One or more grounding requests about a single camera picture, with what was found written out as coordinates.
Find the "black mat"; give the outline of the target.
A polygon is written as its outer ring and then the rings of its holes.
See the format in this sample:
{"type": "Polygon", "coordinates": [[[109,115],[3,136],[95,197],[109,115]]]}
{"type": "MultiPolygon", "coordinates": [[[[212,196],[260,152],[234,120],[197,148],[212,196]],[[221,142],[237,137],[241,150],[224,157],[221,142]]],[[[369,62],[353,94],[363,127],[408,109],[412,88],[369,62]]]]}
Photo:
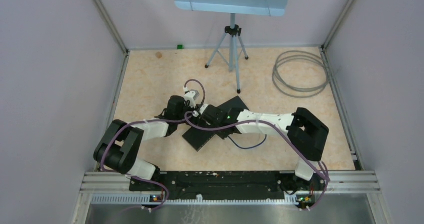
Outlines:
{"type": "Polygon", "coordinates": [[[191,127],[182,137],[196,152],[199,152],[215,135],[215,132],[191,127]]]}

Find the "black network switch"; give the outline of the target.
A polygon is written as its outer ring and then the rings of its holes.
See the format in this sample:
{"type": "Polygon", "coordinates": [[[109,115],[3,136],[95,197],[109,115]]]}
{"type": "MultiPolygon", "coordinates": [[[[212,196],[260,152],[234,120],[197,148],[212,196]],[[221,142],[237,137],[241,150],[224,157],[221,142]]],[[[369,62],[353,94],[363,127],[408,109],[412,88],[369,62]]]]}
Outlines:
{"type": "Polygon", "coordinates": [[[231,109],[234,109],[234,108],[249,110],[247,105],[243,102],[243,100],[238,95],[224,102],[223,104],[219,105],[218,108],[226,113],[228,113],[231,109]]]}

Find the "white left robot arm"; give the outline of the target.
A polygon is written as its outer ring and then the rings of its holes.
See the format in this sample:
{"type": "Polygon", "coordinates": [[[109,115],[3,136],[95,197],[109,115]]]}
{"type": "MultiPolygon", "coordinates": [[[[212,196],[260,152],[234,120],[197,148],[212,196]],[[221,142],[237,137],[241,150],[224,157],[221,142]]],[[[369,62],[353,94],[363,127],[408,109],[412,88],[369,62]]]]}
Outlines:
{"type": "Polygon", "coordinates": [[[149,191],[160,186],[159,168],[138,158],[141,143],[172,135],[183,124],[186,112],[194,111],[199,93],[186,91],[184,96],[173,95],[163,112],[153,119],[134,122],[131,125],[116,119],[107,128],[96,147],[93,158],[102,167],[141,178],[141,184],[149,191]]]}

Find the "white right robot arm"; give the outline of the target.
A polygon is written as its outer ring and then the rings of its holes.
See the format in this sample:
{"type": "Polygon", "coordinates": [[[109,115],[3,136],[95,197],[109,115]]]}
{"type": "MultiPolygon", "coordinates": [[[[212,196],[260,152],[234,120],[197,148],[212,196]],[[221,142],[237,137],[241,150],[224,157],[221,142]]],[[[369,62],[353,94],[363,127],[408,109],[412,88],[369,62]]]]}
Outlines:
{"type": "Polygon", "coordinates": [[[294,113],[268,114],[248,109],[232,108],[225,112],[205,104],[193,116],[201,121],[201,130],[211,131],[226,139],[231,135],[262,134],[280,136],[299,156],[293,184],[307,190],[322,160],[329,128],[308,109],[299,107],[294,113]]]}

